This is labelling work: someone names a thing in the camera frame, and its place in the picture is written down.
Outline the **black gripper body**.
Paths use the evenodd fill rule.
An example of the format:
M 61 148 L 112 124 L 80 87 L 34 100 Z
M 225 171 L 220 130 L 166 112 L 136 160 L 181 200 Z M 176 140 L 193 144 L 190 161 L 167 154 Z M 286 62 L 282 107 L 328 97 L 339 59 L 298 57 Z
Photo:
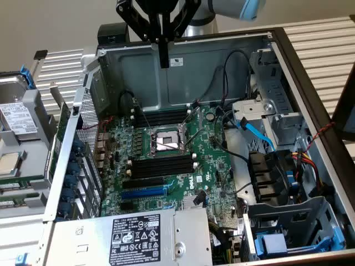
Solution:
M 137 0 L 137 4 L 145 13 L 171 13 L 178 0 Z

